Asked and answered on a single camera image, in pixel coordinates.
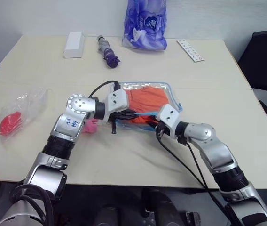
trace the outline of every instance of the purple plastic bag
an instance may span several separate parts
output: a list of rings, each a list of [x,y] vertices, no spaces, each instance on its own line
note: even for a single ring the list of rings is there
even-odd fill
[[[167,47],[166,0],[128,0],[122,44],[126,47],[164,50]]]

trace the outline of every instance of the white table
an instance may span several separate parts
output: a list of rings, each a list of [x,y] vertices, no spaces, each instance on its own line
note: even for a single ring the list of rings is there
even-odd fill
[[[33,84],[0,83],[0,109]],[[43,149],[57,117],[73,93],[89,94],[93,87],[45,85],[48,107],[30,125],[13,137],[6,148],[0,142],[0,180],[23,179],[37,153]],[[267,188],[267,118],[251,90],[175,89],[184,107],[183,121],[213,125],[246,177],[257,188]],[[103,98],[108,88],[97,95]],[[194,172],[189,150],[175,140],[165,139]],[[213,177],[194,148],[209,187]],[[99,126],[95,134],[83,134],[72,152],[66,170],[70,184],[199,187],[190,174],[156,141],[155,134]]]
[[[194,63],[175,39],[165,52],[120,46],[121,38],[107,38],[120,58],[109,69],[97,52],[96,37],[85,37],[82,58],[64,59],[65,36],[22,36],[0,64],[0,82],[84,84],[107,80],[165,81],[173,88],[250,89],[221,40],[189,40],[205,61]]]
[[[189,40],[205,61],[194,63],[175,40],[166,52],[123,48],[119,38],[108,38],[122,63],[108,69],[97,53],[95,37],[86,37],[80,59],[63,59],[63,36],[23,36],[0,64],[0,109],[33,87],[49,89],[48,107],[6,147],[0,142],[0,180],[23,179],[49,133],[64,112],[66,98],[88,95],[106,80],[166,81],[180,100],[183,121],[209,123],[238,160],[256,188],[267,188],[267,117],[232,56],[220,40]],[[97,92],[103,99],[109,87]],[[83,134],[66,170],[67,183],[200,187],[190,174],[155,140],[154,133],[118,130],[107,125]],[[194,172],[186,147],[165,139]],[[208,186],[213,177],[194,148]]]

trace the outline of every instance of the white ruler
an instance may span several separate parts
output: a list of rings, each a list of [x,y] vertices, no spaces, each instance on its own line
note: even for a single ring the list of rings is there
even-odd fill
[[[188,53],[194,62],[203,61],[204,58],[185,39],[176,40],[179,45]]]

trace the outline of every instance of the black wire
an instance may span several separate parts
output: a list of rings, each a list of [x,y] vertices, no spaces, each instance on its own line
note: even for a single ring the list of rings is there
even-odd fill
[[[100,89],[101,87],[103,87],[107,84],[110,84],[110,83],[118,83],[118,82],[115,80],[106,81],[106,82],[102,83],[100,86],[98,86],[96,89],[94,89],[93,92],[88,97],[91,98],[98,89]]]
[[[222,204],[219,202],[219,200],[210,192],[208,185],[204,179],[204,176],[200,170],[200,167],[198,165],[198,162],[196,160],[196,157],[192,151],[192,148],[190,147],[190,145],[187,143],[187,146],[189,148],[189,150],[191,151],[192,157],[195,161],[195,164],[197,166],[197,169],[199,171],[199,174],[203,180],[203,183],[201,182],[201,180],[198,178],[198,176],[195,175],[195,173],[182,161],[180,160],[168,147],[166,147],[163,142],[161,141],[161,138],[159,137],[159,135],[157,134],[157,140],[159,141],[160,145],[167,151],[169,152],[181,165],[183,165],[191,174],[192,176],[200,183],[200,185],[205,189],[205,191],[209,194],[209,196],[212,198],[212,200],[214,201],[214,203],[217,205],[217,207],[221,210],[221,212],[230,220],[228,214],[226,213],[224,207],[222,206]]]
[[[54,226],[53,209],[52,209],[52,204],[51,204],[51,200],[50,200],[48,193],[37,185],[25,184],[25,185],[20,185],[13,190],[13,192],[10,194],[11,200],[16,202],[17,201],[16,195],[22,189],[32,189],[41,196],[41,199],[44,202],[44,206],[45,206],[46,221],[47,221],[46,225]]]
[[[198,169],[198,172],[199,172],[199,174],[200,174],[200,177],[201,177],[201,179],[202,179],[203,182],[204,182],[204,186],[205,186],[205,190],[206,190],[206,192],[209,193],[209,196],[212,198],[212,200],[214,201],[214,203],[218,206],[218,208],[221,210],[221,212],[222,212],[222,213],[229,219],[228,214],[227,214],[227,212],[225,211],[223,205],[220,203],[220,201],[219,201],[219,200],[212,194],[212,192],[209,190],[208,185],[207,185],[207,183],[206,183],[206,181],[205,181],[205,179],[204,179],[203,173],[202,173],[202,171],[201,171],[201,169],[200,169],[200,167],[199,167],[199,165],[198,165],[197,159],[196,159],[196,157],[195,157],[195,155],[194,155],[194,153],[193,153],[193,150],[192,150],[191,146],[190,146],[188,143],[187,143],[187,147],[189,148],[189,150],[190,150],[190,152],[191,152],[191,155],[192,155],[192,157],[193,157],[193,159],[194,159],[195,165],[197,166],[197,169]]]
[[[37,212],[37,214],[39,215],[39,218],[41,219],[41,222],[43,224],[43,226],[47,226],[47,222],[46,222],[46,215],[44,213],[44,211],[41,209],[41,207],[29,196],[27,195],[21,195],[19,197],[19,200],[25,200],[28,203],[30,203],[30,205],[35,209],[35,211]]]
[[[169,154],[171,154],[181,165],[183,165],[193,176],[194,178],[200,183],[200,185],[205,188],[204,184],[201,182],[201,180],[195,175],[195,173],[182,161],[180,160],[168,147],[166,147],[163,142],[161,141],[161,138],[157,134],[157,140],[159,141],[160,145],[166,149]]]

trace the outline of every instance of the orange cloth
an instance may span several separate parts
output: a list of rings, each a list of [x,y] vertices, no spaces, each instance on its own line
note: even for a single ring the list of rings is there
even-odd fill
[[[169,103],[164,90],[161,88],[146,86],[125,91],[128,95],[129,108],[137,113],[157,112],[163,105]],[[150,119],[148,116],[139,116],[130,121],[132,123],[147,124],[146,121],[150,121]]]

